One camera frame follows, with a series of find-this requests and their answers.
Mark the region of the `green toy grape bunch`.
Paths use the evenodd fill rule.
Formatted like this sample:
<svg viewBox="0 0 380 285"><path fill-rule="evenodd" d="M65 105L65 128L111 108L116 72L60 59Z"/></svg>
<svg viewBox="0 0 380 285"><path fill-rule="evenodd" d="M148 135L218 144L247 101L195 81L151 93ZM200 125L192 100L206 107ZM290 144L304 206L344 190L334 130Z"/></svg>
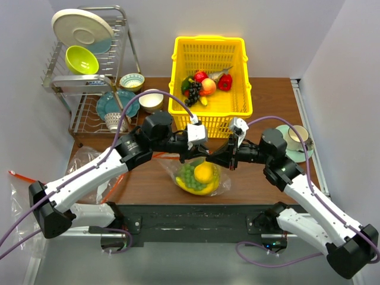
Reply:
<svg viewBox="0 0 380 285"><path fill-rule="evenodd" d="M206 184L196 180L194 170L195 167L191 164L181 166L176 175L176 183L184 190L199 192L206 188Z"/></svg>

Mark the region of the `clear zip top bag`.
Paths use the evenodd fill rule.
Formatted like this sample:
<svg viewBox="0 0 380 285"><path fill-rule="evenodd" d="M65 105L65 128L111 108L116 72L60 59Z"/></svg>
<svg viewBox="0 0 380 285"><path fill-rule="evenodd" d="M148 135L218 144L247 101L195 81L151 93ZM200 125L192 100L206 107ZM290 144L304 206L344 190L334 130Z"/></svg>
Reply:
<svg viewBox="0 0 380 285"><path fill-rule="evenodd" d="M169 154L169 153L159 153L159 154L154 155L153 157L159 161L160 165L170 175L170 177L172 178L176 186L177 184L175 182L175 176L177 175L177 172L181 166L183 166L184 164L191 164L193 166L198 166L202 162L206 162L204 157L200 157L200 158L188 160L185 163L181 163L179 161L178 154ZM213 166L216 166L220 171L220 182L219 182L219 187L217 188L217 190L213 192L212 195L208 195L208 197L223 194L224 192L228 191L231 188L231 179L225 174L225 171L222 170L220 166L214 163L212 164Z"/></svg>

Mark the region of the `yellow toy pear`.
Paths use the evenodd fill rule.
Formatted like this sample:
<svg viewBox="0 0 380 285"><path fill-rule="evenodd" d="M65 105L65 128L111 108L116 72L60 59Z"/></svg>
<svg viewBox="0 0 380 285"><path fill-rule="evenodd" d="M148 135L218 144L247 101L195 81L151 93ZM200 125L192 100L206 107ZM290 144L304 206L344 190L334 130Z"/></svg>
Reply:
<svg viewBox="0 0 380 285"><path fill-rule="evenodd" d="M194 169L195 179L204 184L211 183L214 179L213 164L207 161L202 162Z"/></svg>

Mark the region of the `yellow toy banana bunch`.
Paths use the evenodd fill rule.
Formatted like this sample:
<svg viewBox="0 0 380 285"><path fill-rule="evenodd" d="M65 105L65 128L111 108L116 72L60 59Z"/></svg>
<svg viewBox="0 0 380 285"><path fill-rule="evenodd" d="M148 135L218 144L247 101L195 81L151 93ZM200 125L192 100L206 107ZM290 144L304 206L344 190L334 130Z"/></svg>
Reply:
<svg viewBox="0 0 380 285"><path fill-rule="evenodd" d="M213 166L213 169L214 169L214 179L211 183L206 184L206 188L204 188L202 191L195 192L195 191L190 190L190 189L189 190L183 189L183 190L190 193L190 194L198 195L198 196L212 195L212 193L215 192L217 190L217 188L219 187L219 182L220 182L220 171L219 171L219 169L216 166Z"/></svg>

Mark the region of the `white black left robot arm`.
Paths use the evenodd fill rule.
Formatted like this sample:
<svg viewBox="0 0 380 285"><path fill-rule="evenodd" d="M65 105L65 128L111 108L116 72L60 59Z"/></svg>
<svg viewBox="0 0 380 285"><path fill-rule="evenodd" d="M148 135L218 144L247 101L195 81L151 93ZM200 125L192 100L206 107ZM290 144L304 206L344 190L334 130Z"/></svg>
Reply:
<svg viewBox="0 0 380 285"><path fill-rule="evenodd" d="M149 162L155 152L178 154L180 162L207 156L207 129L201 122L192 120L176 132L172 131L172 122L169 113L156 112L142 125L118 136L111 147L83 167L53 182L31 184L30 208L43 236L52 239L72 227L85 225L116 233L123 226L123 217L115 205L77 202L99 185Z"/></svg>

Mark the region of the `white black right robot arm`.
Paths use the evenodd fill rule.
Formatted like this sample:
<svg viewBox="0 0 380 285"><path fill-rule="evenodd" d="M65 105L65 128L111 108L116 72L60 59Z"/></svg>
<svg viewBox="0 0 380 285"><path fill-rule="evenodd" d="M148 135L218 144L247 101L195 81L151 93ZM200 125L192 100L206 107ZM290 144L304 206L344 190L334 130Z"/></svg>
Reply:
<svg viewBox="0 0 380 285"><path fill-rule="evenodd" d="M313 218L307 220L278 202L266 212L265 228L271 233L290 232L319 250L341 277L351 279L365 265L379 262L378 231L361 225L339 209L286 155L287 144L277 129L266 129L259 144L240 142L233 134L206 160L234 170L239 162L264 164L270 184L293 198Z"/></svg>

